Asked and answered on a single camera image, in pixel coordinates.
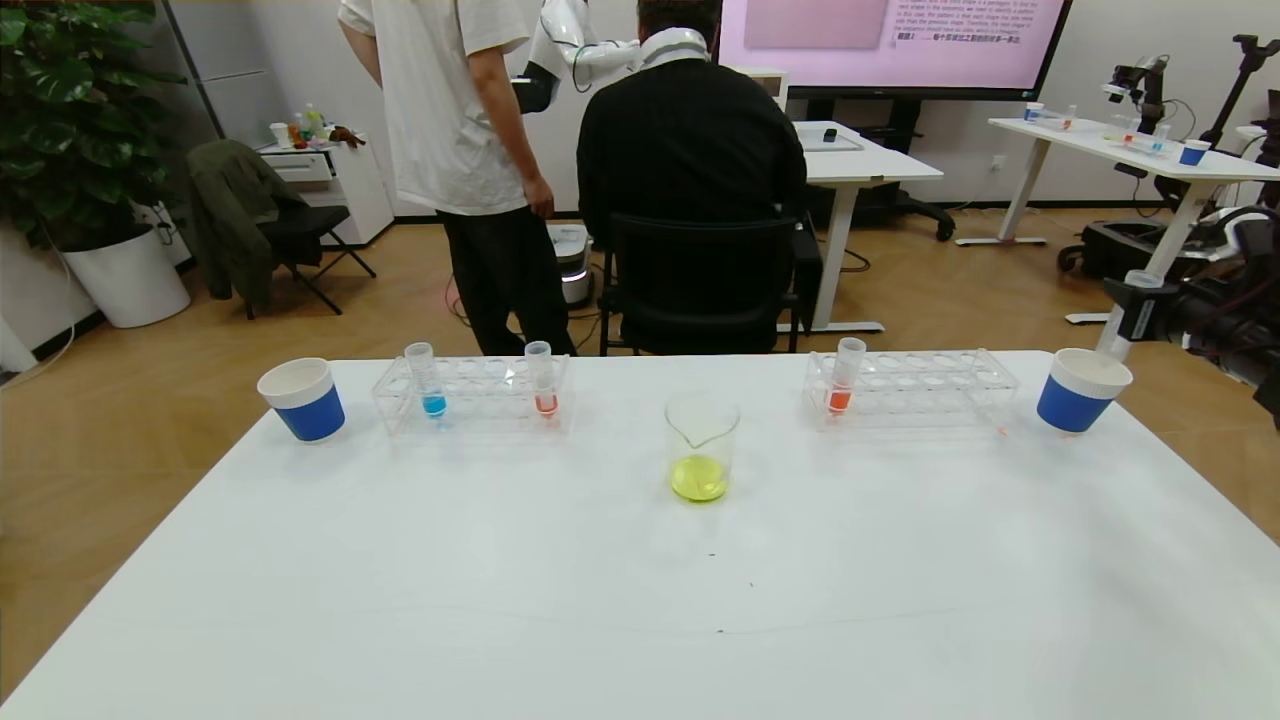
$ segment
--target blue and white cup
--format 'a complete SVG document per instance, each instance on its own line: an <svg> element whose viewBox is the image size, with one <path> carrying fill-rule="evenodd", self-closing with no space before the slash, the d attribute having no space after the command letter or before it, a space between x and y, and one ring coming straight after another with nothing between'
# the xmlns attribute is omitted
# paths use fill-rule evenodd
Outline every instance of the blue and white cup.
<svg viewBox="0 0 1280 720"><path fill-rule="evenodd" d="M1083 433L1132 384L1133 373L1114 357L1094 350L1060 350L1036 411L1060 430Z"/></svg>
<svg viewBox="0 0 1280 720"><path fill-rule="evenodd" d="M325 439L347 421L329 363L319 357L275 368L257 380L257 392L302 442Z"/></svg>
<svg viewBox="0 0 1280 720"><path fill-rule="evenodd" d="M1183 147L1183 158L1179 163L1184 165L1196 167L1199 165L1201 160L1204 159L1204 154L1208 152L1210 143L1203 140L1188 140Z"/></svg>

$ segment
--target pink screen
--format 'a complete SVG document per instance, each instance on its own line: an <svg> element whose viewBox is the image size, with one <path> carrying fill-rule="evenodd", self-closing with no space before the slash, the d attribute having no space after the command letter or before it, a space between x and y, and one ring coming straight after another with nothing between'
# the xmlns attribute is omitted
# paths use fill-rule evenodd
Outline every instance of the pink screen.
<svg viewBox="0 0 1280 720"><path fill-rule="evenodd" d="M721 63L795 86L1036 86L1070 0L724 0Z"/></svg>

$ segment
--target black shirt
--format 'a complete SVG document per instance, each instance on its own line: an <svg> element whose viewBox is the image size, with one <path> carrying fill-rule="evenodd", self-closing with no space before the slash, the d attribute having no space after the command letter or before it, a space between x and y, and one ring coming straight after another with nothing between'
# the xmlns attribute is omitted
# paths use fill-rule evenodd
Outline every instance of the black shirt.
<svg viewBox="0 0 1280 720"><path fill-rule="evenodd" d="M604 245L613 213L655 220L753 222L796 217L804 147L751 78L705 60L675 60L600 90L577 145L580 208Z"/></svg>

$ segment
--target humanoid robot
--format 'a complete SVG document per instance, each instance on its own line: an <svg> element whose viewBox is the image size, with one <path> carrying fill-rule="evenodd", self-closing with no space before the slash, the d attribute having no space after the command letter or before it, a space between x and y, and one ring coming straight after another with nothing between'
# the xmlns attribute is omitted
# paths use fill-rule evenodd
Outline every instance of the humanoid robot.
<svg viewBox="0 0 1280 720"><path fill-rule="evenodd" d="M562 81L586 92L640 59L640 41L596 40L588 0L544 0L525 72L515 78L521 113L541 113Z"/></svg>

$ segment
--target black pants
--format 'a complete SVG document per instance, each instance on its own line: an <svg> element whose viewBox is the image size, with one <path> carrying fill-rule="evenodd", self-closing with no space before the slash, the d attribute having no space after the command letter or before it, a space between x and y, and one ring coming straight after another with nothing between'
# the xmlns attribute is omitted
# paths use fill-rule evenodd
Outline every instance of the black pants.
<svg viewBox="0 0 1280 720"><path fill-rule="evenodd" d="M547 223L529 208L500 215L440 213L449 256L471 332L485 355L524 355L525 342L507 329L515 311L529 342L544 340L572 355L568 306Z"/></svg>

